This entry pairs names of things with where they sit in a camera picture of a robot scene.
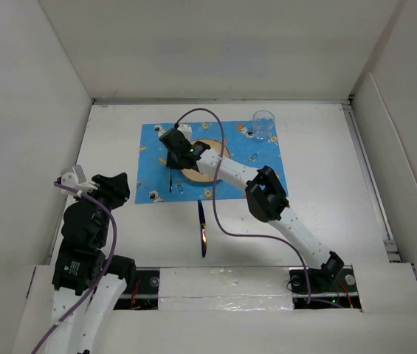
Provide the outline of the beige ceramic plate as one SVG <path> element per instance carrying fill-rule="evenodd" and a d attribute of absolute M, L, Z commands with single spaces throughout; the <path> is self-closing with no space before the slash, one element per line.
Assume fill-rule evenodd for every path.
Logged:
<path fill-rule="evenodd" d="M 217 153 L 221 152 L 222 143 L 219 140 L 215 139 L 200 139 L 200 142 L 203 142 L 209 145 L 212 149 L 214 149 Z M 191 169 L 183 169 L 182 174 L 186 177 L 189 181 L 196 182 L 196 183 L 210 183 L 213 181 L 213 176 L 200 173 L 195 170 Z"/>

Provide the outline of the iridescent fork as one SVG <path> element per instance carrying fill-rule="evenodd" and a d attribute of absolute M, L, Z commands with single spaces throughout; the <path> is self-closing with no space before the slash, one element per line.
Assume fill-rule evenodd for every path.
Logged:
<path fill-rule="evenodd" d="M 173 191 L 173 176 L 172 176 L 172 169 L 169 168 L 169 193 Z"/>

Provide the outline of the blue space-print cloth placemat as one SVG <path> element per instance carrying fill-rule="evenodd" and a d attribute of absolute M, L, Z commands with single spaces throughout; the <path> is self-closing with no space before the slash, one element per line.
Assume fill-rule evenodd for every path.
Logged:
<path fill-rule="evenodd" d="M 283 188 L 288 189 L 280 154 L 276 129 L 268 139 L 251 135 L 252 121 L 226 121 L 223 123 L 226 147 L 224 155 L 249 167 L 271 167 Z M 213 182 L 196 183 L 173 170 L 173 191 L 169 193 L 169 169 L 166 167 L 167 150 L 159 137 L 173 125 L 169 122 L 144 124 L 141 129 L 137 171 L 136 204 L 156 202 L 186 202 L 212 198 Z"/>

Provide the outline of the iridescent table knife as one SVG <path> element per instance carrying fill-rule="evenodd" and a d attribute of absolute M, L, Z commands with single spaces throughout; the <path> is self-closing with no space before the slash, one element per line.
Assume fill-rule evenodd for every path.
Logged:
<path fill-rule="evenodd" d="M 201 256 L 206 257 L 207 254 L 207 237 L 206 237 L 206 219 L 204 215 L 204 207 L 201 200 L 197 201 L 198 214 L 199 214 L 199 226 L 200 226 L 200 240 L 201 240 Z"/>

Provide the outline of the clear plastic cup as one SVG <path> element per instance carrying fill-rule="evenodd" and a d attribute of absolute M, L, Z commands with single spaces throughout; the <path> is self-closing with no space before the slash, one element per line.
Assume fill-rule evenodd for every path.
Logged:
<path fill-rule="evenodd" d="M 267 110 L 259 110 L 252 117 L 252 132 L 256 139 L 268 139 L 275 124 L 275 116 Z"/>

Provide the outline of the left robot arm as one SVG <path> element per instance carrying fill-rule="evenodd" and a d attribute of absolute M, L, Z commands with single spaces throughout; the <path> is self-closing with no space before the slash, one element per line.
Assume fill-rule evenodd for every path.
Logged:
<path fill-rule="evenodd" d="M 97 174 L 88 181 L 75 165 L 55 186 L 75 201 L 63 214 L 52 278 L 52 326 L 41 342 L 45 353 L 93 353 L 117 300 L 137 281 L 134 260 L 114 253 L 112 212 L 130 197 L 128 176 Z"/>

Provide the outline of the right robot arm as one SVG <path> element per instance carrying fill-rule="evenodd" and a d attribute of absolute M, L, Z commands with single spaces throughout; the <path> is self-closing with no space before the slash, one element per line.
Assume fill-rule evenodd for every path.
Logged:
<path fill-rule="evenodd" d="M 168 166 L 194 170 L 243 191 L 251 215 L 278 230 L 301 256 L 308 267 L 306 278 L 324 291 L 337 285 L 344 262 L 298 219 L 275 171 L 269 166 L 254 168 L 236 162 L 224 155 L 223 147 L 216 151 L 200 140 L 190 141 L 190 133 L 190 128 L 185 131 L 181 125 L 158 133 L 168 152 Z"/>

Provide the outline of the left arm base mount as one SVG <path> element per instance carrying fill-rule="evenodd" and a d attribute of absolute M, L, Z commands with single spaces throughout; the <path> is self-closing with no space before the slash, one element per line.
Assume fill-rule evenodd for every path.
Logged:
<path fill-rule="evenodd" d="M 117 300 L 115 310 L 157 310 L 160 269 L 138 268 L 133 285 L 129 285 Z"/>

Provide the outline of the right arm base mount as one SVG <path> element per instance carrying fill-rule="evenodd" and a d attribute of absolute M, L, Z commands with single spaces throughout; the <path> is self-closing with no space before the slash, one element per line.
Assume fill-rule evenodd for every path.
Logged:
<path fill-rule="evenodd" d="M 341 270 L 339 278 L 333 284 L 321 285 L 310 276 L 311 298 L 307 302 L 309 293 L 304 269 L 292 267 L 289 269 L 289 281 L 286 288 L 292 292 L 292 303 L 295 310 L 316 309 L 362 309 L 356 277 L 352 267 Z"/>

